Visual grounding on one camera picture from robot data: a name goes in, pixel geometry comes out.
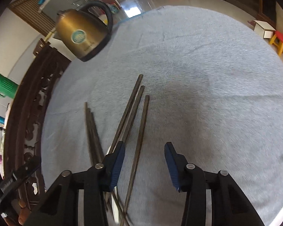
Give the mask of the person's left hand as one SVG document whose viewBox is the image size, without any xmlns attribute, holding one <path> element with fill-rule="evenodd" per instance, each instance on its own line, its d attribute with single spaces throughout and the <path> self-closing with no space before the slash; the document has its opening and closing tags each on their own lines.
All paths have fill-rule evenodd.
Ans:
<svg viewBox="0 0 283 226">
<path fill-rule="evenodd" d="M 5 217 L 4 221 L 9 226 L 17 226 L 17 225 L 24 225 L 25 221 L 29 217 L 31 210 L 26 206 L 26 203 L 19 199 L 18 200 L 18 206 L 20 207 L 20 212 L 18 214 L 17 223 L 14 219 L 11 219 L 9 217 Z"/>
</svg>

